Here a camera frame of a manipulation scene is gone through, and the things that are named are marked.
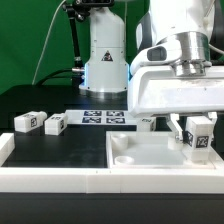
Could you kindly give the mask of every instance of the white tray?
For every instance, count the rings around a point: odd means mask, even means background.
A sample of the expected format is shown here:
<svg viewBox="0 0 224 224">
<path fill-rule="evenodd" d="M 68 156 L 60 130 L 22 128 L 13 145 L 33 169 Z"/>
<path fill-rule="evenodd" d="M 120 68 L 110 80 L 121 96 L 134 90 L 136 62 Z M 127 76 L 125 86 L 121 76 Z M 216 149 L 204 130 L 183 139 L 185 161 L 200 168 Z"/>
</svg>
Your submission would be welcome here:
<svg viewBox="0 0 224 224">
<path fill-rule="evenodd" d="M 220 157 L 212 148 L 208 162 L 189 162 L 181 150 L 168 149 L 170 135 L 171 132 L 107 132 L 108 168 L 215 169 L 216 159 L 220 164 Z"/>
</svg>

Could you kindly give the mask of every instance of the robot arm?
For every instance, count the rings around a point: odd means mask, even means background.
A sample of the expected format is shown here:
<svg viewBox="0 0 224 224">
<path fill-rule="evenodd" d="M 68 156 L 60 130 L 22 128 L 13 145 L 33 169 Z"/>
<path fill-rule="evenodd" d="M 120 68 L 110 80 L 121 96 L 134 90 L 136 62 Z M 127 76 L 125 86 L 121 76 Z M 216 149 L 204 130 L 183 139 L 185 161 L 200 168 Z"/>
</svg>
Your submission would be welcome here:
<svg viewBox="0 0 224 224">
<path fill-rule="evenodd" d="M 224 68 L 210 63 L 212 3 L 150 1 L 152 48 L 142 50 L 131 65 L 128 107 L 133 116 L 224 110 Z"/>
</svg>

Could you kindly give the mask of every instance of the white robot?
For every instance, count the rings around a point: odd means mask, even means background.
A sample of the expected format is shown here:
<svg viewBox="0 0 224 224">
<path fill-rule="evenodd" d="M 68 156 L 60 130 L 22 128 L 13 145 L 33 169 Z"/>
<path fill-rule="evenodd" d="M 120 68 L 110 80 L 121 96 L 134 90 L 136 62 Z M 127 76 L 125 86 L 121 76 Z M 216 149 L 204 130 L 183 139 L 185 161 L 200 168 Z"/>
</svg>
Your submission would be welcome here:
<svg viewBox="0 0 224 224">
<path fill-rule="evenodd" d="M 83 72 L 75 20 L 90 17 L 91 55 L 85 64 L 80 93 L 95 98 L 114 99 L 127 96 L 129 65 L 125 61 L 125 25 L 108 7 L 114 0 L 75 0 L 65 3 L 72 29 L 75 69 Z"/>
<path fill-rule="evenodd" d="M 151 0 L 148 18 L 152 47 L 131 65 L 128 109 L 139 118 L 167 117 L 174 133 L 171 148 L 186 158 L 206 161 L 218 111 L 224 111 L 224 67 L 212 66 L 215 7 L 211 0 Z M 138 46 L 143 37 L 138 27 Z M 177 120 L 187 118 L 186 139 Z"/>
<path fill-rule="evenodd" d="M 91 57 L 85 65 L 81 94 L 97 98 L 127 95 L 129 65 L 125 61 L 125 26 L 109 8 L 90 11 Z"/>
</svg>

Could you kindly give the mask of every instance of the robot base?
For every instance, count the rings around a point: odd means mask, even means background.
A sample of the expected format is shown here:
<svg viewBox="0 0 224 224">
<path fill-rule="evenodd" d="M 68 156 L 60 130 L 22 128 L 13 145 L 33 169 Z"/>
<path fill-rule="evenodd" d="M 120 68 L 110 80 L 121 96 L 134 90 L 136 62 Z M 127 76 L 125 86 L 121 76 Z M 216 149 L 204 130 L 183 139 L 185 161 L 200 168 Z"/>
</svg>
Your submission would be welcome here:
<svg viewBox="0 0 224 224">
<path fill-rule="evenodd" d="M 127 91 L 122 92 L 94 92 L 87 89 L 79 89 L 79 93 L 84 96 L 99 98 L 99 99 L 125 99 L 127 98 Z"/>
</svg>

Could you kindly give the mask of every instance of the white block with marker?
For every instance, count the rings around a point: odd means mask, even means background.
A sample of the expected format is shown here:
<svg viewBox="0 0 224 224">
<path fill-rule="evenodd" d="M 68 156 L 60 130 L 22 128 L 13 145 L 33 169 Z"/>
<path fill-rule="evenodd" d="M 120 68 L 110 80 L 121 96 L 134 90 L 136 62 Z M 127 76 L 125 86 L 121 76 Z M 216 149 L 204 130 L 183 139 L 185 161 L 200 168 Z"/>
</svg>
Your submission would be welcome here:
<svg viewBox="0 0 224 224">
<path fill-rule="evenodd" d="M 41 112 L 29 112 L 14 118 L 15 131 L 27 133 L 43 125 L 47 114 Z"/>
<path fill-rule="evenodd" d="M 67 128 L 68 116 L 66 114 L 54 114 L 45 121 L 46 135 L 60 135 Z"/>
</svg>

